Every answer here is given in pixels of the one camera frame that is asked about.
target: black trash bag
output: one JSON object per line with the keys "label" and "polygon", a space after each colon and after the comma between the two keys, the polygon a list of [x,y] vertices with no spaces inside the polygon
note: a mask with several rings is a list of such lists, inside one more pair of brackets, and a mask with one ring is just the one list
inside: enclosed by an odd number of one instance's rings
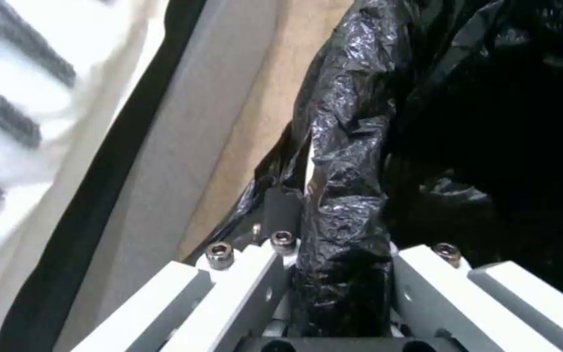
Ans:
{"label": "black trash bag", "polygon": [[563,0],[356,0],[211,241],[269,187],[301,193],[310,140],[299,333],[389,333],[390,238],[563,291]]}

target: hole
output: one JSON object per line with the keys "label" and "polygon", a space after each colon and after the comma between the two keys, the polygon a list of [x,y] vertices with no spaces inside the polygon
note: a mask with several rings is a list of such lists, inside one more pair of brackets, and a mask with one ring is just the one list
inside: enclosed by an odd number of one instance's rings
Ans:
{"label": "hole", "polygon": [[221,254],[225,253],[227,251],[227,247],[225,247],[225,245],[223,244],[217,244],[214,247],[212,247],[212,253],[216,254],[217,256],[220,256]]}
{"label": "hole", "polygon": [[424,341],[410,341],[403,346],[403,352],[436,352]]}
{"label": "hole", "polygon": [[405,297],[405,299],[407,299],[409,302],[414,302],[414,296],[411,294],[411,287],[409,285],[405,285],[403,287],[403,296]]}
{"label": "hole", "polygon": [[264,345],[260,352],[297,352],[297,350],[288,341],[276,339]]}
{"label": "hole", "polygon": [[292,234],[288,231],[277,231],[273,232],[273,239],[275,239],[276,242],[291,243],[293,237]]}

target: screw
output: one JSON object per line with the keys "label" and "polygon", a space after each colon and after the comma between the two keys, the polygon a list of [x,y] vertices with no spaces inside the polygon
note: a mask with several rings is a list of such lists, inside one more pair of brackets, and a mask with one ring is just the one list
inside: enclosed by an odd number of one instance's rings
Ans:
{"label": "screw", "polygon": [[262,232],[262,225],[259,222],[253,224],[251,228],[251,240],[255,243],[260,242],[260,233]]}
{"label": "screw", "polygon": [[210,267],[214,270],[223,270],[234,264],[234,249],[227,242],[211,243],[205,250]]}
{"label": "screw", "polygon": [[450,243],[438,243],[433,246],[433,251],[438,254],[438,256],[444,259],[447,263],[451,264],[452,267],[460,267],[460,259],[462,258],[462,253],[460,249],[455,245]]}
{"label": "screw", "polygon": [[297,239],[288,231],[276,231],[271,235],[271,245],[282,256],[292,254],[297,247]]}

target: gray fabric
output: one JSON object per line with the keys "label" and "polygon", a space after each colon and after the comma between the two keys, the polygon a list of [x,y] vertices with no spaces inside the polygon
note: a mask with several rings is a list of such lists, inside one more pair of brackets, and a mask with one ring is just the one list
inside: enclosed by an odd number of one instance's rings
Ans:
{"label": "gray fabric", "polygon": [[277,0],[208,0],[56,348],[68,351],[176,256],[252,87]]}

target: crumpled plastic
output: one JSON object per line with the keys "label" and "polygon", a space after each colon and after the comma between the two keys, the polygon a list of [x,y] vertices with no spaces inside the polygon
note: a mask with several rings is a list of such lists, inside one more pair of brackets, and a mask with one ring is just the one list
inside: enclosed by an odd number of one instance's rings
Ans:
{"label": "crumpled plastic", "polygon": [[356,0],[210,240],[269,187],[301,192],[310,142],[300,334],[389,334],[390,240],[513,260],[563,292],[563,0]]}

